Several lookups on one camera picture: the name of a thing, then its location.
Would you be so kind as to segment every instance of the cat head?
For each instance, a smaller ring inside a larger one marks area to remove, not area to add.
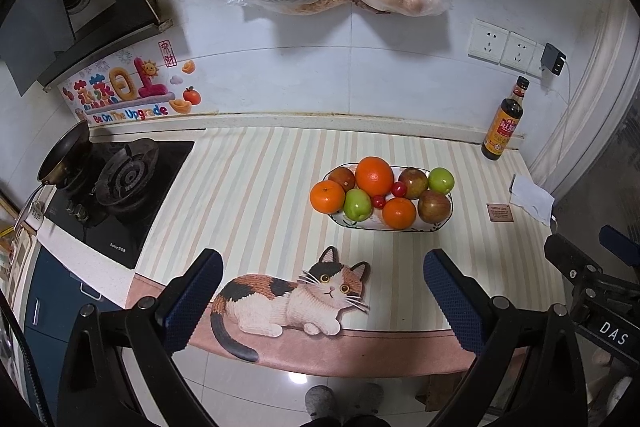
[[[332,308],[343,309],[355,306],[366,311],[362,302],[362,281],[369,273],[369,263],[357,263],[351,268],[338,263],[338,251],[328,247],[309,271],[303,271],[299,282],[320,301]]]

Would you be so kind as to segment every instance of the black glass cooktop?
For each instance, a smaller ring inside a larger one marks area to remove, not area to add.
[[[82,166],[57,185],[45,216],[127,268],[146,236],[193,141],[94,143]]]

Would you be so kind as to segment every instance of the metal bolt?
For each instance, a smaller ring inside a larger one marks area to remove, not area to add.
[[[154,297],[143,297],[138,301],[138,308],[141,310],[148,310],[156,303],[156,299]]]
[[[95,306],[93,304],[85,304],[80,308],[80,314],[82,317],[88,317],[95,311]]]
[[[558,317],[564,317],[566,315],[566,307],[562,304],[554,304],[554,313]]]
[[[502,295],[498,295],[492,299],[494,306],[499,310],[505,310],[509,307],[509,299],[507,297],[503,297]]]

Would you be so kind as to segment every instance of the cat ear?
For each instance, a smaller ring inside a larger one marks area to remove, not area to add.
[[[361,263],[354,264],[351,267],[351,271],[362,281],[369,274],[369,263],[362,261]]]
[[[338,262],[338,251],[335,247],[326,247],[326,249],[322,252],[318,263],[337,263]]]

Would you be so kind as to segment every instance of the striped tablecloth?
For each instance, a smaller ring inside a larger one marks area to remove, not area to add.
[[[454,214],[433,233],[345,229],[308,203],[333,167],[364,156],[392,165],[449,169]],[[217,128],[198,139],[150,230],[136,272],[167,284],[203,248],[225,261],[222,284],[245,273],[296,280],[328,245],[340,261],[367,261],[368,315],[348,311],[344,328],[427,331],[449,326],[422,279],[422,260],[442,248],[485,291],[521,308],[564,302],[559,272],[544,259],[550,231],[512,206],[514,223],[492,223],[487,203],[508,203],[513,175],[529,176],[516,150],[497,162],[480,146],[447,140],[295,128]]]

